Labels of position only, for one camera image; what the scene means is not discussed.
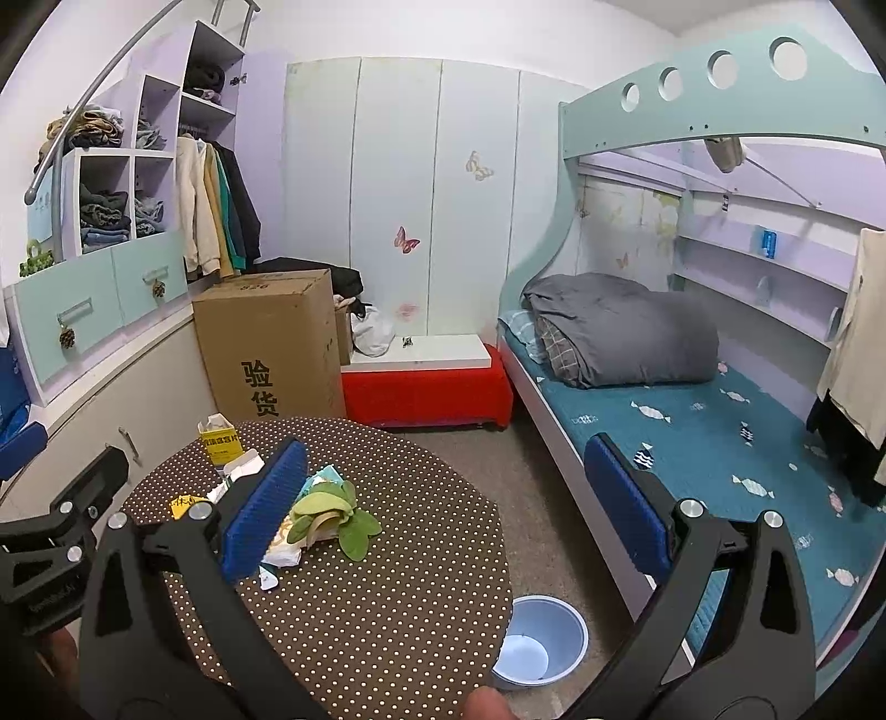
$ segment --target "brown tablecloth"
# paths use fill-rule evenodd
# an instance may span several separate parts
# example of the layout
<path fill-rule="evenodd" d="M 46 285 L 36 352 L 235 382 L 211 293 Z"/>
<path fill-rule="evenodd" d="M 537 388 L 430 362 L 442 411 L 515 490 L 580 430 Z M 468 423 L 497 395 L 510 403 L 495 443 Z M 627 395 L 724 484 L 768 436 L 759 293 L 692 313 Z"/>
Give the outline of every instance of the brown tablecloth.
<path fill-rule="evenodd" d="M 309 470 L 335 466 L 381 522 L 369 554 L 353 563 L 337 541 L 262 591 L 237 584 L 268 641 L 333 717 L 458 717 L 465 694 L 486 682 L 508 627 L 510 580 L 495 505 L 412 442 L 338 419 L 282 419 L 238 428 L 244 449 L 269 458 L 294 435 Z M 137 522 L 172 517 L 181 494 L 218 484 L 199 441 L 175 453 L 123 509 Z M 210 677 L 227 681 L 179 576 L 167 578 L 179 622 Z"/>

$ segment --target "cardboard box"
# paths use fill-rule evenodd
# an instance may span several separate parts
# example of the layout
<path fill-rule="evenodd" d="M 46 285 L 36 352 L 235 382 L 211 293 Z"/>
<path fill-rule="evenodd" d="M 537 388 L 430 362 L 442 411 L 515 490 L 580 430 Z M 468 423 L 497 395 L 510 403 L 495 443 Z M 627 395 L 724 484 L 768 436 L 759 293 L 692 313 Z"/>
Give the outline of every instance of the cardboard box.
<path fill-rule="evenodd" d="M 343 418 L 328 270 L 244 275 L 194 299 L 218 411 L 231 422 Z"/>
<path fill-rule="evenodd" d="M 338 336 L 338 361 L 342 365 L 349 365 L 354 353 L 354 337 L 351 334 L 351 313 L 347 308 L 336 312 L 335 330 Z"/>

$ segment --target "metal bolt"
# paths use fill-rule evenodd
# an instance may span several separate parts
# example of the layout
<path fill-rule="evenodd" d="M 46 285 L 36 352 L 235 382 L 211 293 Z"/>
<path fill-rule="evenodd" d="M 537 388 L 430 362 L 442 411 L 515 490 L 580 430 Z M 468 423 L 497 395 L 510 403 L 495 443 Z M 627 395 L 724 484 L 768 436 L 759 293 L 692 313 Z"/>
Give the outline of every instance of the metal bolt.
<path fill-rule="evenodd" d="M 209 503 L 196 503 L 188 508 L 188 517 L 192 520 L 205 520 L 213 513 Z"/>
<path fill-rule="evenodd" d="M 111 530 L 119 530 L 124 525 L 126 525 L 126 513 L 114 513 L 110 518 L 108 518 L 108 527 Z"/>
<path fill-rule="evenodd" d="M 784 519 L 775 510 L 767 510 L 763 513 L 763 522 L 770 528 L 780 528 L 784 525 Z"/>
<path fill-rule="evenodd" d="M 704 512 L 704 507 L 697 500 L 684 500 L 680 503 L 680 512 L 688 518 L 697 518 Z"/>

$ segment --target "teal bed sheet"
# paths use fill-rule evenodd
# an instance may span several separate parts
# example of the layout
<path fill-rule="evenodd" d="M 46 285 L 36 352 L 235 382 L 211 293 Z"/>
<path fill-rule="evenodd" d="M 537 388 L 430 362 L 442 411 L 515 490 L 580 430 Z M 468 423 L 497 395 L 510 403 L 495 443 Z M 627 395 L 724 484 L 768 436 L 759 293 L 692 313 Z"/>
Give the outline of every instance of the teal bed sheet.
<path fill-rule="evenodd" d="M 734 520 L 781 513 L 803 569 L 816 643 L 830 637 L 886 540 L 886 508 L 852 495 L 799 418 L 724 363 L 713 381 L 698 385 L 568 387 L 499 327 L 581 457 L 592 435 L 607 433 L 676 499 L 697 498 Z M 687 634 L 694 653 L 724 582 L 725 573 L 712 576 Z"/>

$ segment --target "round hole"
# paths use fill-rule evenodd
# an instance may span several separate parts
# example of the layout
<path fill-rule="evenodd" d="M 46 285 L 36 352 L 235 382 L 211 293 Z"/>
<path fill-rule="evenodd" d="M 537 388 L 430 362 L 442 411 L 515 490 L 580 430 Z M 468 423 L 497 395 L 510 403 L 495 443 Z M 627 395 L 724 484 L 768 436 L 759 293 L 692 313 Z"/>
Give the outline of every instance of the round hole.
<path fill-rule="evenodd" d="M 668 67 L 658 78 L 658 94 L 670 102 L 683 94 L 683 78 L 676 67 Z"/>
<path fill-rule="evenodd" d="M 625 89 L 621 91 L 621 106 L 626 113 L 632 113 L 637 105 L 640 104 L 640 88 L 634 83 L 629 82 Z"/>
<path fill-rule="evenodd" d="M 789 37 L 780 37 L 769 46 L 769 59 L 782 80 L 799 80 L 809 69 L 803 45 Z"/>
<path fill-rule="evenodd" d="M 715 88 L 731 88 L 738 79 L 738 63 L 733 54 L 718 50 L 708 60 L 708 79 Z"/>

